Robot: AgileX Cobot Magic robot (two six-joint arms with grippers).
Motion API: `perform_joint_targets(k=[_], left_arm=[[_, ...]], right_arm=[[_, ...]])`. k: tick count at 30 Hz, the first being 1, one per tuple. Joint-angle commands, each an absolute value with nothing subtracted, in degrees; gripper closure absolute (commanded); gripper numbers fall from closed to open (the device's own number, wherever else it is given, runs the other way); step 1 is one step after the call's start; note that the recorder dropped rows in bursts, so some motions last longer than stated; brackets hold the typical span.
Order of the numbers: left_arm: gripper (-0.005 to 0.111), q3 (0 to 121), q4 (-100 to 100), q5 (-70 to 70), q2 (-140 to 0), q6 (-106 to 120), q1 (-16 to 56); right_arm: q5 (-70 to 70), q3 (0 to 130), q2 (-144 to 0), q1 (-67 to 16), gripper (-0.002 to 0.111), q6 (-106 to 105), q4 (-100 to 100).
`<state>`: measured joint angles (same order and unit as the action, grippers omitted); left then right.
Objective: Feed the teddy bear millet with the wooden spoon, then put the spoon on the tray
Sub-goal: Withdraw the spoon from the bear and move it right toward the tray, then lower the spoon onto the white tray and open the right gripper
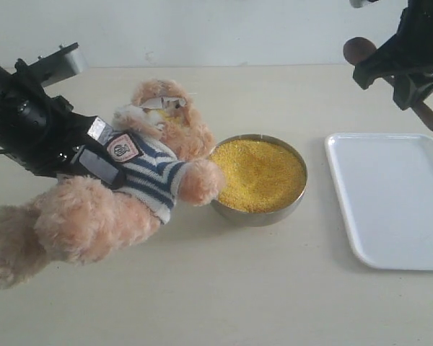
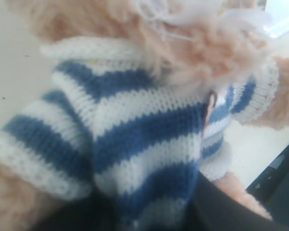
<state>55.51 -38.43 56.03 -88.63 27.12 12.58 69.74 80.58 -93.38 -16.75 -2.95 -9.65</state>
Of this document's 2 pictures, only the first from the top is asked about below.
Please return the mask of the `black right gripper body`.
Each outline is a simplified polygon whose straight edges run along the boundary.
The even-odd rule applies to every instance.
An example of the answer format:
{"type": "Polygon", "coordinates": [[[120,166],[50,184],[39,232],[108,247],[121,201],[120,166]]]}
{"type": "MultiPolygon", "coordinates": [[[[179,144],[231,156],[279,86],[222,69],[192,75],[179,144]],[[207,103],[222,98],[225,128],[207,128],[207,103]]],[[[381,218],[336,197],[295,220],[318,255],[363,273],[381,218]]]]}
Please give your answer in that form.
{"type": "Polygon", "coordinates": [[[433,1],[408,1],[395,38],[391,74],[433,77],[433,1]]]}

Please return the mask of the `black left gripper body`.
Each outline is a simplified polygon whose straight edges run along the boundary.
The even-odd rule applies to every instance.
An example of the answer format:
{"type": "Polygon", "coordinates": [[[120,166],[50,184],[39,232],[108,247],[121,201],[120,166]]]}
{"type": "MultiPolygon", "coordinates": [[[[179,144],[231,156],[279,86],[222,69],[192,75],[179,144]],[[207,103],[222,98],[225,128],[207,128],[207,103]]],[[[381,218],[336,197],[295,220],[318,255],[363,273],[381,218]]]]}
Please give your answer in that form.
{"type": "Polygon", "coordinates": [[[34,175],[56,176],[84,143],[89,118],[74,113],[63,97],[48,96],[28,72],[0,68],[0,147],[34,175]]]}

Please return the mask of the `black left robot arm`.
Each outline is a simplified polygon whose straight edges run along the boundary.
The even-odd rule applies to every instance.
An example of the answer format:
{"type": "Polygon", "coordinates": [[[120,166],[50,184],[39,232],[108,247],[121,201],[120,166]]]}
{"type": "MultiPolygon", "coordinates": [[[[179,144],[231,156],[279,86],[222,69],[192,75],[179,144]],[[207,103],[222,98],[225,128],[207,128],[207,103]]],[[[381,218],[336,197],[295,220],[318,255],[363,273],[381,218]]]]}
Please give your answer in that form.
{"type": "Polygon", "coordinates": [[[0,66],[0,154],[38,177],[92,177],[117,190],[126,170],[108,151],[119,131],[98,116],[80,115],[44,88],[77,75],[73,44],[10,73],[0,66]]]}

